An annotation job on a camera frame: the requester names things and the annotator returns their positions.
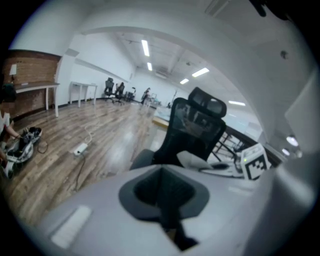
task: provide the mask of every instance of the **gray armrest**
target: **gray armrest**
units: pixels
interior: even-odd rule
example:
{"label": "gray armrest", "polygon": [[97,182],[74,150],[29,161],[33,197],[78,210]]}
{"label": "gray armrest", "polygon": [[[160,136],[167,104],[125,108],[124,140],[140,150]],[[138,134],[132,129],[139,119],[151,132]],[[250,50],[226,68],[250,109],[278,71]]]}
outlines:
{"label": "gray armrest", "polygon": [[130,170],[152,165],[152,162],[154,160],[154,155],[155,155],[155,152],[149,149],[142,150],[138,154],[138,156],[134,159],[130,167]]}

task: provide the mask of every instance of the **office chair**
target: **office chair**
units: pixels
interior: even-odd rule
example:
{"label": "office chair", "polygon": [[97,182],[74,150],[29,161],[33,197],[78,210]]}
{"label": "office chair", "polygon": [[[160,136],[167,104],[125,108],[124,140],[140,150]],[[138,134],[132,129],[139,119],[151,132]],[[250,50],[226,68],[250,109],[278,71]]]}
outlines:
{"label": "office chair", "polygon": [[121,101],[121,99],[124,97],[124,89],[125,89],[125,86],[124,85],[120,85],[118,87],[118,89],[116,89],[116,91],[114,93],[115,98],[116,98],[115,102],[120,103],[120,105],[124,105],[124,103]]}
{"label": "office chair", "polygon": [[114,99],[110,97],[111,95],[114,95],[114,94],[113,94],[113,88],[114,88],[114,84],[115,84],[115,83],[114,83],[113,81],[114,81],[114,80],[113,80],[111,77],[109,77],[108,80],[105,81],[104,94],[107,96],[107,97],[105,98],[105,101],[111,100],[112,103],[114,104],[114,103],[115,103]]}
{"label": "office chair", "polygon": [[196,87],[187,99],[173,102],[169,126],[160,149],[144,149],[133,161],[132,169],[153,164],[181,166],[177,154],[188,151],[207,160],[226,130],[221,119],[226,115],[226,104]]}
{"label": "office chair", "polygon": [[127,91],[126,92],[126,95],[125,95],[125,101],[126,102],[131,102],[135,98],[136,88],[132,87],[132,89],[134,89],[134,92],[132,92],[132,91]]}

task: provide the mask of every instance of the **ceiling light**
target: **ceiling light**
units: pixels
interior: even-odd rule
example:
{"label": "ceiling light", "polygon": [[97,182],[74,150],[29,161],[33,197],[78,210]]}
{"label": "ceiling light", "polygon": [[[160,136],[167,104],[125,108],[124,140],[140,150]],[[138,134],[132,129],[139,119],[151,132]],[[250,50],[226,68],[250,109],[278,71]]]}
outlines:
{"label": "ceiling light", "polygon": [[184,85],[185,83],[188,83],[189,82],[189,79],[183,79],[181,82],[180,82],[180,84],[182,84],[182,85]]}
{"label": "ceiling light", "polygon": [[297,151],[295,152],[295,154],[296,154],[296,157],[297,157],[297,158],[302,158],[302,151],[301,151],[301,150],[297,150]]}
{"label": "ceiling light", "polygon": [[148,42],[146,40],[141,40],[141,43],[142,43],[144,55],[149,57],[150,54],[149,54]]}
{"label": "ceiling light", "polygon": [[286,156],[290,156],[290,152],[286,148],[282,149],[282,153],[284,153]]}
{"label": "ceiling light", "polygon": [[152,71],[152,65],[151,65],[151,63],[148,62],[147,65],[148,65],[148,70]]}
{"label": "ceiling light", "polygon": [[235,105],[240,105],[240,106],[245,106],[245,105],[246,105],[246,104],[244,104],[243,102],[232,101],[232,100],[229,100],[229,103],[230,103],[230,104],[235,104]]}
{"label": "ceiling light", "polygon": [[289,142],[292,146],[298,147],[299,143],[293,135],[286,137],[286,141]]}
{"label": "ceiling light", "polygon": [[205,67],[205,68],[200,69],[199,71],[193,73],[192,76],[193,76],[194,78],[196,78],[196,77],[201,76],[201,75],[203,75],[204,73],[207,73],[207,72],[209,72],[209,69],[207,69],[207,68]]}

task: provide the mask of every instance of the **white cable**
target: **white cable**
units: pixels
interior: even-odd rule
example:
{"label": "white cable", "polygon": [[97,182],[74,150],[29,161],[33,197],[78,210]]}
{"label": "white cable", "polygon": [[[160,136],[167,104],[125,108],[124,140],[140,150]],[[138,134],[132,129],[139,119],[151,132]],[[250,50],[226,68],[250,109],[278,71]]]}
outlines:
{"label": "white cable", "polygon": [[93,128],[99,128],[101,126],[100,124],[100,119],[97,117],[97,114],[96,114],[96,108],[94,108],[94,115],[95,117],[98,119],[98,121],[94,124],[92,123],[89,123],[87,124],[85,127],[84,127],[84,130],[89,134],[89,136],[87,136],[85,139],[84,139],[84,142],[89,145],[89,143],[92,142],[93,140],[93,137],[95,136],[95,133],[93,131],[89,131],[88,128],[89,127],[93,127]]}

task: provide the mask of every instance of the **chair headrest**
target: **chair headrest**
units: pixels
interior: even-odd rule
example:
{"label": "chair headrest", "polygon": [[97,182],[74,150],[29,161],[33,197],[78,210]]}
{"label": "chair headrest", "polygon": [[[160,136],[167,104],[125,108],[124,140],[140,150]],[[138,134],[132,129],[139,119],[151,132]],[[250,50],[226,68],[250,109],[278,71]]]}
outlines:
{"label": "chair headrest", "polygon": [[227,113],[227,105],[222,100],[211,96],[199,87],[193,89],[188,101],[191,106],[211,117],[223,118]]}

